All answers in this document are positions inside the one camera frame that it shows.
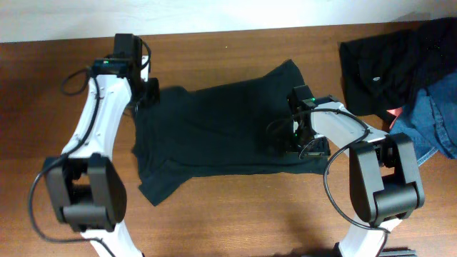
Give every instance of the black clothing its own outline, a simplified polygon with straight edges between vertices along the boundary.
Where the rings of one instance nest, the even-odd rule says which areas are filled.
[[[457,18],[342,43],[340,59],[347,109],[390,122],[386,110],[413,102],[419,89],[457,68]]]
[[[259,79],[195,92],[162,90],[159,104],[135,116],[141,192],[157,205],[196,176],[322,174],[327,156],[281,155],[266,136],[269,123],[291,116],[286,96],[303,84],[287,61]]]

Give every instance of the wooden table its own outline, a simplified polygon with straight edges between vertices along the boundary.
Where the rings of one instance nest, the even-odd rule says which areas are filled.
[[[343,100],[338,42],[417,26],[320,26],[142,38],[152,48],[152,76],[162,88],[180,85],[193,91],[252,79],[293,59],[315,96],[333,94]],[[0,256],[96,255],[88,243],[41,241],[31,229],[26,196],[45,156],[60,154],[70,139],[86,100],[86,94],[62,96],[59,83],[110,53],[112,44],[112,38],[0,44]],[[382,126],[375,116],[363,119]],[[137,189],[134,136],[131,118],[123,117],[114,165],[129,198],[127,225],[147,257],[307,252],[332,248],[349,227],[328,202],[322,177],[309,174],[193,178],[153,207]],[[420,256],[457,255],[455,167],[455,161],[440,154],[420,167],[425,206],[392,233],[389,247],[409,246]],[[348,159],[340,157],[331,170],[329,183],[338,204],[353,213]],[[56,222],[42,183],[34,206],[46,233],[77,236]]]

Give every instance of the white wall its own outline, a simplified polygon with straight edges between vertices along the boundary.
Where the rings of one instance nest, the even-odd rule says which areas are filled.
[[[436,19],[457,0],[0,0],[0,42]]]

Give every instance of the denim fabric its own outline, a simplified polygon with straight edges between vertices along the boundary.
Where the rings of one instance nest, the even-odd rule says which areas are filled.
[[[406,105],[390,134],[405,133],[414,142],[418,165],[437,151],[457,158],[457,70],[416,95]]]

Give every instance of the dark green t-shirt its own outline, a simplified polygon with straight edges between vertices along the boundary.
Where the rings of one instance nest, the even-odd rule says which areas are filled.
[[[159,104],[135,115],[141,192],[156,206],[192,177],[322,174],[327,156],[281,154],[266,135],[269,123],[291,116],[286,97],[300,85],[289,60],[259,79],[195,92],[162,90]]]

